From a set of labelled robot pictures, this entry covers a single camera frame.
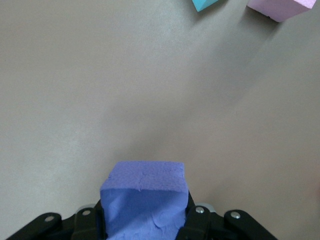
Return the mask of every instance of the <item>screw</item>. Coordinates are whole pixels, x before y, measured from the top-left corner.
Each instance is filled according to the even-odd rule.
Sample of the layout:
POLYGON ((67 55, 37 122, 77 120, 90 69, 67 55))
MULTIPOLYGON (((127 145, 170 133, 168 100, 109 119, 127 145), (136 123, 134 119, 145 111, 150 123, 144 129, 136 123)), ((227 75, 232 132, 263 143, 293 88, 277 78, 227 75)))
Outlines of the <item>screw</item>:
POLYGON ((55 218, 54 216, 47 216, 44 221, 51 222, 54 218, 55 218))
POLYGON ((82 215, 83 215, 83 216, 87 216, 87 215, 89 215, 90 213, 91 213, 90 210, 85 210, 85 211, 83 211, 82 215))
POLYGON ((241 215, 236 211, 232 211, 231 217, 233 217, 234 219, 239 219, 239 218, 241 218, 241 215))
POLYGON ((198 213, 198 214, 203 214, 205 212, 204 208, 201 207, 201 206, 197 206, 195 208, 195 211, 198 213))

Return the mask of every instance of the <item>pink foam block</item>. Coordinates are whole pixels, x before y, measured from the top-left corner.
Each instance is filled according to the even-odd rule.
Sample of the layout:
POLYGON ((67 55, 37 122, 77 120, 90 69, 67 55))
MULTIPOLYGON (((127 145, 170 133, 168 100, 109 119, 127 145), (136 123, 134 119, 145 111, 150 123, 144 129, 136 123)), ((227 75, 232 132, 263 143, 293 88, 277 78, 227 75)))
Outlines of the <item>pink foam block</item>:
POLYGON ((248 7, 276 22, 283 22, 313 8, 317 0, 250 0, 248 7))

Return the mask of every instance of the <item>blue foam block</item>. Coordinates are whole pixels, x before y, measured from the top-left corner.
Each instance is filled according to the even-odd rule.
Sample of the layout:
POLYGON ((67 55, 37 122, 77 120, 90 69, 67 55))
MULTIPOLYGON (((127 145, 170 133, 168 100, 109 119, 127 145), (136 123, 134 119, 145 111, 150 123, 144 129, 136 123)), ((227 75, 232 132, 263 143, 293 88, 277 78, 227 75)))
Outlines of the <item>blue foam block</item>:
POLYGON ((174 240, 188 193, 181 162, 118 162, 100 188, 108 240, 174 240))
POLYGON ((214 4, 218 0, 192 0, 195 9, 200 12, 201 10, 209 7, 210 5, 214 4))

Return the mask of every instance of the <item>purple foam block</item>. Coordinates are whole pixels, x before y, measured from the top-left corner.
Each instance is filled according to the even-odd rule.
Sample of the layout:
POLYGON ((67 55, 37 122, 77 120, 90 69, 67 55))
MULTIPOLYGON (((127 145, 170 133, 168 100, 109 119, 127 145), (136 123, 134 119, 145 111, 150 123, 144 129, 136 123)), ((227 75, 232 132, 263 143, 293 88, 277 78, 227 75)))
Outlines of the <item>purple foam block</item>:
POLYGON ((108 240, 174 240, 185 223, 184 164, 121 161, 100 188, 108 240))
POLYGON ((312 9, 315 3, 316 0, 250 0, 247 6, 280 23, 312 9))

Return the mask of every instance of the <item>cyan block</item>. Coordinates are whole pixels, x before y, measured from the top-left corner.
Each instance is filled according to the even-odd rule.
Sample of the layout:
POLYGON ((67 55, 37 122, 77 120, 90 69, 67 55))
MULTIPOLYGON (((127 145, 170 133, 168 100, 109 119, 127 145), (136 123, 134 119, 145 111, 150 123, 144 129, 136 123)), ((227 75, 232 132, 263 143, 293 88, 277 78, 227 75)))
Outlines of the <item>cyan block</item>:
POLYGON ((209 7, 210 5, 214 4, 218 0, 192 0, 195 9, 200 12, 201 10, 209 7))

